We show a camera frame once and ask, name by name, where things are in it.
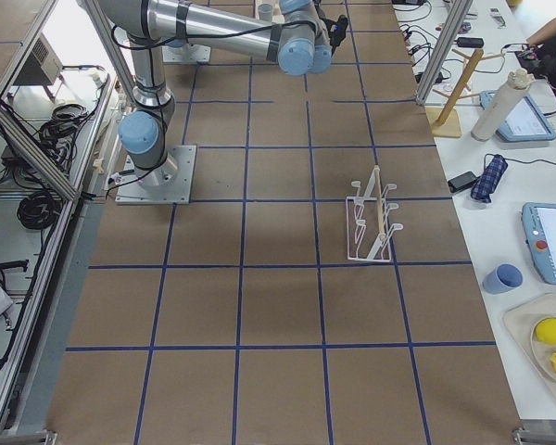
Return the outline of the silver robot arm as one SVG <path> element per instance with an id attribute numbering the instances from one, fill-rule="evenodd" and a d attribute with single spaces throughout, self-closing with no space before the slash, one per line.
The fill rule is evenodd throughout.
<path id="1" fill-rule="evenodd" d="M 318 1 L 278 6 L 279 17 L 272 5 L 259 5 L 257 16 L 247 17 L 191 1 L 86 2 L 134 108 L 119 128 L 133 170 L 113 178 L 119 190 L 152 202 L 179 202 L 189 193 L 196 150 L 167 141 L 175 97 L 166 66 L 206 64 L 219 48 L 275 63 L 290 76 L 329 69 L 347 18 L 328 19 Z"/>

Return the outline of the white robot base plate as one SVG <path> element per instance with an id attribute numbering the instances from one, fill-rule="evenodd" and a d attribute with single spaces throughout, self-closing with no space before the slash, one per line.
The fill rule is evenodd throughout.
<path id="1" fill-rule="evenodd" d="M 171 146 L 166 162 L 145 178 L 138 170 L 123 176 L 116 189 L 119 205 L 168 205 L 190 202 L 196 146 Z"/>

